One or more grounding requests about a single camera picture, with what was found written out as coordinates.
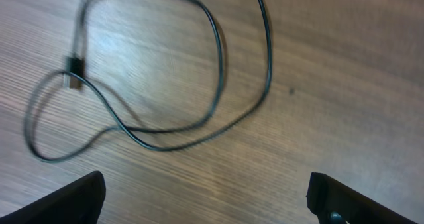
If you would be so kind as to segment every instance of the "wood grain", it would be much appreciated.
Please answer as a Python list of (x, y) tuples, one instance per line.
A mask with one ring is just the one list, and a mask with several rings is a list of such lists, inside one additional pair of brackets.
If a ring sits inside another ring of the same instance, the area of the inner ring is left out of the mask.
[[(324, 172), (424, 222), (424, 0), (266, 0), (274, 79), (251, 118), (183, 152), (110, 133), (73, 160), (45, 164), (25, 147), (23, 112), (41, 77), (63, 67), (79, 1), (0, 0), (0, 215), (100, 170), (100, 223), (317, 223), (305, 195), (310, 173)], [(142, 135), (150, 142), (214, 131), (264, 85), (257, 1), (202, 1), (225, 33), (225, 94), (206, 127)], [(216, 85), (213, 33), (202, 11), (178, 0), (104, 0), (90, 14), (87, 74), (128, 124), (188, 124)], [(113, 124), (90, 91), (55, 91), (58, 83), (37, 130), (49, 155)]]

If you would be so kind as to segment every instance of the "cord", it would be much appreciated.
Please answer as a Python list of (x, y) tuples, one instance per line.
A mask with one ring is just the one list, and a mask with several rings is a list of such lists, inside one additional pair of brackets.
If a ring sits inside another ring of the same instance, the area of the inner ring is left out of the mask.
[[(176, 127), (172, 129), (149, 129), (149, 128), (142, 128), (142, 127), (130, 127), (126, 126), (125, 123), (119, 118), (119, 116), (115, 113), (114, 109), (110, 106), (109, 102), (105, 99), (103, 94), (86, 78), (84, 78), (81, 74), (76, 74), (74, 72), (71, 72), (69, 70), (58, 70), (54, 71), (50, 74), (48, 74), (46, 77), (42, 79), (42, 81), (36, 86), (34, 89), (28, 103), (28, 107), (25, 113), (24, 117), (24, 137), (26, 141), (26, 145), (28, 146), (30, 152), (36, 156), (39, 160), (43, 162), (62, 162), (69, 158), (75, 157), (85, 150), (87, 150), (101, 135), (104, 133), (107, 133), (109, 131), (114, 130), (122, 130), (124, 131), (130, 138), (132, 138), (133, 141), (135, 141), (140, 146), (147, 148), (148, 150), (158, 151), (158, 152), (171, 152), (171, 151), (177, 151), (177, 150), (183, 150), (190, 147), (193, 147), (195, 145), (201, 144), (203, 142), (207, 142), (209, 140), (212, 140), (219, 135), (223, 134), (224, 132), (228, 131), (232, 127), (234, 127), (237, 123), (241, 122), (243, 119), (247, 118), (251, 114), (253, 114), (264, 102), (266, 99), (266, 96), (268, 95), (270, 91), (271, 86), (271, 78), (272, 78), (272, 42), (271, 42), (271, 33), (270, 33), (270, 25), (268, 22), (268, 16), (266, 14), (266, 8), (264, 5), (263, 0), (258, 0), (260, 10), (262, 12), (262, 18), (264, 21), (264, 28), (266, 33), (266, 46), (267, 46), (267, 72), (266, 72), (266, 82), (264, 86), (264, 90), (262, 92), (262, 95), (258, 99), (258, 101), (247, 111), (245, 111), (242, 115), (238, 116), (236, 119), (225, 125), (224, 127), (221, 127), (220, 129), (212, 132), (211, 134), (202, 137), (200, 139), (197, 139), (192, 142), (188, 142), (185, 144), (177, 145), (177, 146), (171, 146), (171, 147), (159, 147), (153, 144), (149, 144), (142, 139), (138, 138), (133, 132), (142, 132), (142, 133), (175, 133), (175, 132), (182, 132), (182, 131), (189, 131), (198, 129), (214, 114), (219, 100), (221, 98), (222, 92), (223, 92), (223, 82), (224, 82), (224, 71), (223, 71), (223, 48), (221, 44), (221, 38), (219, 36), (219, 30), (217, 28), (217, 24), (215, 22), (215, 19), (213, 18), (212, 14), (210, 13), (209, 9), (199, 0), (185, 0), (187, 2), (190, 2), (200, 8), (203, 9), (205, 14), (207, 15), (209, 22), (211, 23), (213, 33), (215, 35), (215, 42), (217, 44), (217, 51), (218, 51), (218, 84), (217, 89), (215, 92), (215, 96), (209, 106), (208, 111), (204, 116), (190, 124), (183, 127)], [(86, 18), (89, 8), (93, 5), (94, 0), (83, 0), (80, 8), (78, 17), (76, 19), (76, 28), (74, 31), (74, 41), (72, 45), (72, 57), (71, 60), (76, 60), (82, 62), (83, 59), (80, 59), (78, 54), (83, 54), (83, 47), (81, 47), (81, 39), (86, 39), (84, 35), (85, 28), (86, 28)], [(94, 94), (99, 98), (99, 100), (104, 104), (106, 110), (110, 113), (112, 118), (115, 120), (116, 124), (115, 126), (106, 127), (103, 130), (99, 131), (96, 135), (94, 135), (86, 144), (84, 144), (81, 148), (77, 149), (76, 151), (66, 154), (64, 156), (58, 157), (58, 158), (50, 158), (46, 157), (43, 154), (40, 153), (40, 151), (37, 149), (35, 140), (34, 140), (34, 131), (33, 131), (33, 125), (34, 121), (32, 118), (32, 112), (34, 111), (34, 108), (36, 107), (38, 97), (40, 96), (40, 93), (43, 91), (43, 89), (48, 85), (49, 82), (52, 81), (52, 79), (56, 76), (63, 75), (63, 76), (69, 76), (72, 78), (75, 78), (79, 80), (81, 83), (86, 85), (89, 89), (91, 89)]]

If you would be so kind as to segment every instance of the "usb connector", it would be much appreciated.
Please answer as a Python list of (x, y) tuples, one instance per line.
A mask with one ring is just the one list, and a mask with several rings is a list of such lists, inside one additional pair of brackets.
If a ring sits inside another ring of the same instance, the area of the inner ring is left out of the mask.
[[(75, 56), (66, 57), (66, 71), (84, 77), (84, 61)], [(77, 78), (64, 74), (64, 88), (81, 89), (82, 83)]]

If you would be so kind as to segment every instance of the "brown wood surface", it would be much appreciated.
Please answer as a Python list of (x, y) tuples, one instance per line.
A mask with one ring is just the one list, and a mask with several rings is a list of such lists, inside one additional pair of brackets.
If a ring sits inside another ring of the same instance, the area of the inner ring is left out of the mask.
[[(63, 68), (79, 1), (0, 0), (0, 215), (100, 170), (100, 223), (317, 223), (305, 195), (310, 173), (323, 172), (424, 223), (424, 0), (266, 0), (274, 79), (255, 115), (183, 152), (151, 152), (116, 132), (75, 159), (45, 164), (25, 147), (23, 112), (41, 77)], [(263, 87), (257, 1), (202, 1), (225, 33), (225, 94), (203, 129), (141, 135), (150, 142), (214, 131)], [(90, 15), (87, 74), (128, 124), (171, 127), (205, 112), (217, 58), (201, 10), (104, 0)], [(54, 88), (37, 130), (46, 154), (113, 124), (88, 89)]]

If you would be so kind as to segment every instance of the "cable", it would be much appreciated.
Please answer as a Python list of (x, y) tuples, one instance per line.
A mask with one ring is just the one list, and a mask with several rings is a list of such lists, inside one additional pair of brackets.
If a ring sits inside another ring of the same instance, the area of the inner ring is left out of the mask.
[[(262, 18), (264, 21), (264, 28), (266, 33), (266, 46), (267, 46), (267, 72), (266, 72), (266, 82), (264, 86), (264, 90), (262, 92), (262, 95), (258, 99), (258, 101), (247, 111), (245, 111), (242, 115), (238, 116), (236, 119), (225, 125), (224, 127), (221, 127), (220, 129), (212, 132), (211, 134), (202, 137), (200, 139), (197, 139), (192, 142), (188, 142), (185, 144), (177, 145), (177, 146), (171, 146), (171, 147), (159, 147), (155, 146), (153, 144), (148, 144), (147, 142), (144, 142), (140, 138), (138, 138), (133, 132), (142, 132), (142, 133), (175, 133), (175, 132), (182, 132), (182, 131), (190, 131), (194, 129), (198, 129), (214, 114), (219, 99), (223, 92), (223, 80), (224, 80), (224, 71), (223, 71), (223, 53), (222, 53), (222, 44), (221, 39), (219, 36), (219, 31), (217, 28), (217, 24), (215, 23), (215, 19), (213, 18), (212, 14), (210, 13), (209, 9), (199, 0), (185, 0), (188, 1), (200, 8), (203, 9), (205, 14), (207, 15), (209, 22), (211, 23), (213, 33), (215, 35), (215, 42), (217, 43), (217, 51), (218, 51), (218, 84), (217, 89), (215, 92), (215, 96), (211, 102), (211, 105), (209, 106), (208, 111), (204, 116), (190, 124), (183, 127), (176, 127), (172, 129), (149, 129), (149, 128), (142, 128), (142, 127), (129, 127), (124, 124), (123, 121), (119, 118), (119, 116), (115, 113), (114, 109), (110, 106), (109, 102), (105, 99), (105, 97), (102, 95), (102, 93), (86, 78), (83, 76), (80, 76), (80, 74), (76, 74), (74, 72), (71, 72), (69, 70), (58, 70), (54, 71), (50, 74), (48, 74), (42, 81), (36, 86), (34, 89), (28, 103), (28, 107), (25, 113), (24, 117), (24, 137), (26, 141), (26, 145), (28, 146), (30, 152), (36, 156), (38, 159), (40, 159), (43, 162), (61, 162), (65, 161), (69, 158), (75, 157), (85, 150), (87, 150), (102, 134), (107, 133), (109, 131), (113, 130), (122, 130), (124, 131), (130, 138), (132, 138), (133, 141), (135, 141), (140, 146), (143, 146), (144, 148), (147, 148), (148, 150), (158, 151), (158, 152), (171, 152), (171, 151), (177, 151), (177, 150), (183, 150), (190, 147), (193, 147), (195, 145), (201, 144), (203, 142), (207, 142), (209, 140), (212, 140), (219, 135), (223, 134), (224, 132), (228, 131), (230, 128), (234, 127), (237, 123), (241, 122), (243, 119), (247, 118), (249, 115), (253, 114), (264, 102), (266, 99), (266, 96), (268, 95), (270, 91), (271, 86), (271, 78), (272, 78), (272, 42), (271, 42), (271, 34), (270, 34), (270, 25), (268, 22), (268, 16), (266, 14), (266, 8), (264, 5), (263, 0), (258, 0), (260, 10), (262, 13)], [(74, 41), (72, 45), (72, 57), (71, 60), (76, 61), (83, 61), (83, 59), (78, 58), (78, 54), (83, 54), (83, 48), (81, 48), (81, 39), (86, 39), (84, 35), (85, 27), (86, 27), (86, 17), (89, 8), (93, 5), (94, 0), (83, 0), (82, 4), (80, 5), (78, 17), (76, 19), (76, 29), (74, 31)], [(88, 88), (90, 88), (94, 94), (100, 99), (102, 104), (104, 104), (106, 110), (111, 114), (112, 118), (114, 118), (117, 125), (106, 127), (103, 130), (99, 131), (93, 138), (91, 138), (86, 144), (84, 144), (81, 148), (74, 151), (73, 153), (66, 154), (64, 156), (61, 156), (59, 158), (49, 158), (44, 156), (40, 153), (40, 151), (37, 149), (35, 140), (34, 140), (34, 131), (33, 131), (33, 125), (34, 121), (32, 119), (32, 112), (34, 108), (36, 107), (38, 97), (40, 96), (40, 93), (42, 90), (48, 85), (48, 83), (56, 76), (64, 75), (69, 76), (75, 79), (78, 79), (81, 83), (86, 85)]]

